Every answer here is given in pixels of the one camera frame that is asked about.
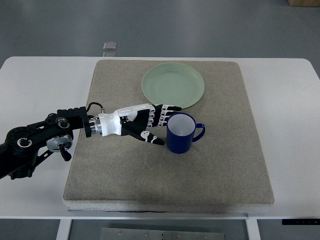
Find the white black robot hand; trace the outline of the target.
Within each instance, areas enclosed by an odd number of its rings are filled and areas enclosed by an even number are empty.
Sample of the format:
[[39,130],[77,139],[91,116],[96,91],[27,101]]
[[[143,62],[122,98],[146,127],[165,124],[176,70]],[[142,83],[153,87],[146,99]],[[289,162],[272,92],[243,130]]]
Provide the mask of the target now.
[[182,108],[167,104],[139,104],[100,113],[93,118],[91,129],[105,137],[109,135],[131,136],[142,142],[163,146],[165,141],[152,134],[149,129],[164,127],[169,117]]

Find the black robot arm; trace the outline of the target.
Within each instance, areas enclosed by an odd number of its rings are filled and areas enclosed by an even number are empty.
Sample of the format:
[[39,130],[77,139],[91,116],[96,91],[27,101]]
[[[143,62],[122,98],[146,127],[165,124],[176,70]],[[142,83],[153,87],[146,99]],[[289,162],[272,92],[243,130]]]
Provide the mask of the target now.
[[30,178],[36,167],[55,152],[64,161],[70,161],[72,155],[68,149],[74,139],[73,131],[84,129],[86,137],[97,132],[94,117],[88,114],[92,105],[105,112],[100,103],[91,102],[87,107],[59,109],[44,121],[10,130],[0,145],[0,177]]

